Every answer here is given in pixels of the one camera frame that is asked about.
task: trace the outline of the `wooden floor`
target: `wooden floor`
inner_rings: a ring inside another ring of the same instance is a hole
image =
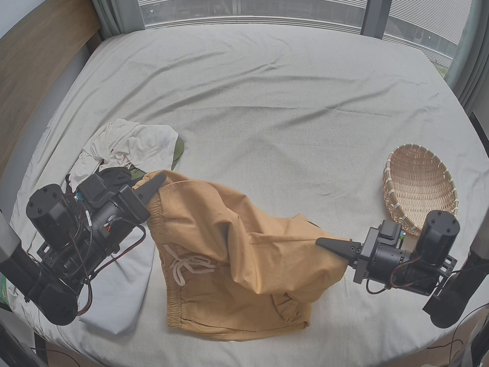
[[[480,321],[485,320],[487,315],[487,310],[480,311],[479,314],[474,314],[471,319],[467,319],[460,327],[457,329],[456,339],[461,339],[464,343],[470,336],[476,324]],[[450,343],[452,340],[452,334],[449,334],[438,341],[436,341],[432,346],[440,346]],[[61,352],[68,353],[70,356],[76,359],[80,364],[80,367],[101,367],[100,364],[92,362],[87,358],[77,354],[76,352],[60,348],[53,344],[47,344],[47,348],[51,350],[57,350]],[[452,357],[461,348],[460,342],[456,342],[453,345]],[[384,364],[382,367],[421,367],[424,364],[431,364],[434,366],[443,366],[449,362],[449,352],[450,346],[436,349],[424,349],[413,355],[409,355],[395,362]],[[47,357],[49,360],[49,367],[77,367],[70,358],[58,352],[47,352]],[[484,365],[489,363],[489,358],[486,357]]]

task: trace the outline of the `basket rim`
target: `basket rim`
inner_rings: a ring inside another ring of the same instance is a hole
[[[389,209],[389,204],[392,204],[394,209],[393,211],[396,211],[396,213],[399,215],[399,218],[402,220],[402,226],[405,231],[414,233],[415,235],[419,235],[421,233],[421,228],[414,224],[414,222],[409,218],[408,214],[402,209],[402,204],[400,203],[396,190],[394,189],[394,184],[392,182],[392,175],[391,175],[391,169],[390,169],[390,163],[395,155],[395,153],[401,149],[405,149],[406,146],[410,146],[409,149],[413,147],[418,147],[419,151],[425,151],[425,154],[430,154],[431,159],[434,161],[438,161],[438,168],[442,168],[443,174],[446,175],[446,178],[449,180],[449,185],[452,189],[451,194],[453,195],[453,201],[455,202],[455,208],[452,210],[452,213],[455,217],[458,215],[458,206],[459,206],[459,199],[458,199],[458,193],[457,193],[457,188],[455,186],[455,182],[453,181],[452,175],[450,174],[448,168],[446,165],[440,160],[438,156],[435,155],[434,152],[429,150],[428,148],[420,145],[420,144],[413,144],[413,143],[405,143],[400,146],[397,146],[388,156],[387,162],[385,163],[384,166],[384,172],[383,172],[383,184],[387,188],[387,198],[385,199],[385,203],[387,205],[387,209]]]

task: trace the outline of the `white wall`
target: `white wall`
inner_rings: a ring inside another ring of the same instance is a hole
[[[20,19],[45,0],[0,0],[0,37],[7,33]],[[87,62],[89,52],[84,47],[71,61],[65,71],[46,94],[22,130],[14,153],[9,159],[3,178],[0,180],[0,208],[10,219],[12,207],[17,197],[23,175],[32,157],[32,153],[45,130],[47,123],[70,89],[76,77]],[[18,340],[34,346],[34,332],[24,325],[12,313],[0,311],[0,321],[12,330]]]

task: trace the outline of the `building exterior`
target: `building exterior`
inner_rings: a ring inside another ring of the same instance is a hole
[[[138,0],[146,28],[263,22],[360,33],[367,0]],[[392,0],[384,39],[448,67],[471,0]]]

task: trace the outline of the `white bed sheet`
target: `white bed sheet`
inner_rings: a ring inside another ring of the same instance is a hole
[[[397,145],[433,150],[458,187],[459,261],[489,205],[489,160],[435,68],[412,48],[323,29],[264,24],[140,31],[101,44],[52,118],[18,194],[12,225],[35,250],[28,197],[61,183],[82,145],[123,118],[167,124],[185,141],[178,171],[247,193],[274,216],[301,212],[334,235],[363,241],[388,214],[382,169]],[[109,336],[75,321],[50,324],[9,286],[13,311],[50,342],[117,366],[378,365],[447,333],[422,311],[426,297],[372,296],[353,272],[313,306],[302,332],[216,342],[166,325],[166,290],[154,257],[136,329]],[[467,311],[486,303],[486,280]]]

